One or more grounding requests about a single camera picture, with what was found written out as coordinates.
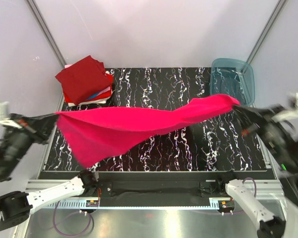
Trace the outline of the bright pink t shirt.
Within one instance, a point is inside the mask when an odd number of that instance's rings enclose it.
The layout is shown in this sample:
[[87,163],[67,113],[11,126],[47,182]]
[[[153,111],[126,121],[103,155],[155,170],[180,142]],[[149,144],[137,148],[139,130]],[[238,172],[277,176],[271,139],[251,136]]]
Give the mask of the bright pink t shirt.
[[83,168],[128,152],[151,136],[164,135],[232,111],[240,102],[217,94],[194,98],[173,111],[104,107],[57,112],[57,127]]

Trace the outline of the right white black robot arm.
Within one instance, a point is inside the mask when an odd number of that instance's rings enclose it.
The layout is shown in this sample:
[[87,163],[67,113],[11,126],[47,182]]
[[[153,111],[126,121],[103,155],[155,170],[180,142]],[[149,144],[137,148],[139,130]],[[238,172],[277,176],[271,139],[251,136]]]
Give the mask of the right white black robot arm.
[[253,223],[259,238],[298,238],[298,140],[283,127],[298,118],[298,105],[291,109],[274,106],[257,109],[234,106],[242,135],[257,134],[286,176],[259,181],[259,197],[234,172],[216,183],[220,196],[231,197]]

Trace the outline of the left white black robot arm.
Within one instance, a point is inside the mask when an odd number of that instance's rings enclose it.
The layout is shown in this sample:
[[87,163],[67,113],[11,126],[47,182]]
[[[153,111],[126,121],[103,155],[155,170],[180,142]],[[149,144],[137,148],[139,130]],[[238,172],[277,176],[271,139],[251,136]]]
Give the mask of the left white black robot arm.
[[[4,133],[0,140],[0,182],[12,179],[12,172],[33,144],[45,145],[59,116],[48,114],[25,117],[0,116]],[[97,192],[95,175],[81,171],[74,178],[45,189],[27,192],[23,187],[0,194],[0,232],[25,222],[40,209],[73,196],[93,196]]]

